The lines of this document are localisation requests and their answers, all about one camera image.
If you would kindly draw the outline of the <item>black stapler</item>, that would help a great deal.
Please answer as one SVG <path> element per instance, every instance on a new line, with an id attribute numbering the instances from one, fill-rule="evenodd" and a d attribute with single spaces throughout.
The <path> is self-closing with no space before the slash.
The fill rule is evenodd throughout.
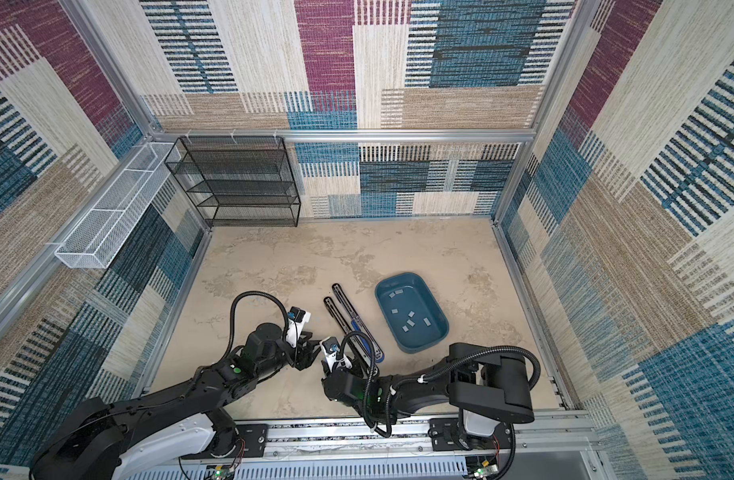
<path id="1" fill-rule="evenodd" d="M 323 299 L 323 303 L 330 316 L 335 320 L 337 325 L 342 330 L 343 334 L 346 335 L 348 333 L 351 333 L 353 331 L 352 327 L 348 324 L 343 315 L 340 313 L 339 309 L 334 303 L 334 300 L 330 296 L 326 296 Z M 349 340 L 348 344 L 354 354 L 354 363 L 359 367 L 362 373 L 367 373 L 370 366 L 370 356 L 369 353 L 365 350 L 365 347 L 362 345 L 361 338 L 358 336 L 352 337 Z"/>

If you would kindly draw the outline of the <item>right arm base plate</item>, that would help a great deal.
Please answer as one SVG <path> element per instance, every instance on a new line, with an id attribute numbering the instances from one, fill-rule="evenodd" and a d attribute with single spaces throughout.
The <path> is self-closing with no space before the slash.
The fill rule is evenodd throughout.
<path id="1" fill-rule="evenodd" d="M 495 450 L 497 447 L 500 450 L 509 450 L 516 439 L 514 427 L 511 425 L 499 423 L 493 434 L 479 437 L 466 434 L 462 422 L 451 417 L 431 418 L 428 437 L 435 452 Z"/>

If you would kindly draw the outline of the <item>blue stapler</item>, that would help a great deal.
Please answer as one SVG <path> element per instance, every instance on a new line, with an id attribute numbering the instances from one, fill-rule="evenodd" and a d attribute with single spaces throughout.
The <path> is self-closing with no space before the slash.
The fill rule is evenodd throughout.
<path id="1" fill-rule="evenodd" d="M 347 295 L 345 294 L 342 286 L 339 283 L 334 283 L 332 285 L 333 293 L 335 294 L 336 299 L 339 301 L 339 303 L 342 305 L 342 307 L 347 312 L 351 326 L 358 331 L 362 331 L 365 333 L 372 344 L 372 347 L 374 348 L 374 351 L 376 353 L 376 361 L 378 363 L 382 363 L 385 360 L 385 354 L 380 347 L 380 345 L 377 343 L 376 339 L 372 335 L 372 333 L 369 331 L 367 326 L 365 325 L 364 321 L 362 320 L 361 316 L 355 309 L 352 302 L 348 299 Z"/>

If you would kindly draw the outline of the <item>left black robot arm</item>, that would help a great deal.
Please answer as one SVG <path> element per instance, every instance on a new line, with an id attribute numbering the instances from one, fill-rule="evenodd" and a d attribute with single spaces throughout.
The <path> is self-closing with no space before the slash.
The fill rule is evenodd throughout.
<path id="1" fill-rule="evenodd" d="M 281 313 L 281 325 L 259 325 L 186 381 L 131 400 L 82 402 L 35 454 L 30 478 L 126 479 L 182 456 L 236 454 L 240 437 L 226 406 L 285 366 L 305 370 L 317 356 L 305 329 L 310 313 Z"/>

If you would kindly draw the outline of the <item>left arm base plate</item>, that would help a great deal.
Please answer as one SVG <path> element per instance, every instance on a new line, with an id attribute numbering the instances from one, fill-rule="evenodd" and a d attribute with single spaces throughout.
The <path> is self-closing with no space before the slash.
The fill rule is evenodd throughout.
<path id="1" fill-rule="evenodd" d="M 228 453 L 229 459 L 262 458 L 268 439 L 269 425 L 266 423 L 237 424 Z"/>

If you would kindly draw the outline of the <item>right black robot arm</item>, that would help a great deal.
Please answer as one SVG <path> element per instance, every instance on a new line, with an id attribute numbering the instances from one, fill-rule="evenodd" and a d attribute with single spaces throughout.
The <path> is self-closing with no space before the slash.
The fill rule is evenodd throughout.
<path id="1" fill-rule="evenodd" d="M 361 332 L 320 342 L 325 396 L 348 406 L 369 429 L 388 438 L 398 420 L 435 405 L 459 410 L 458 430 L 466 437 L 489 437 L 500 424 L 528 424 L 535 415 L 531 392 L 542 369 L 532 352 L 517 346 L 483 347 L 454 343 L 435 365 L 406 375 L 378 374 L 371 354 L 362 371 L 352 365 L 346 346 Z"/>

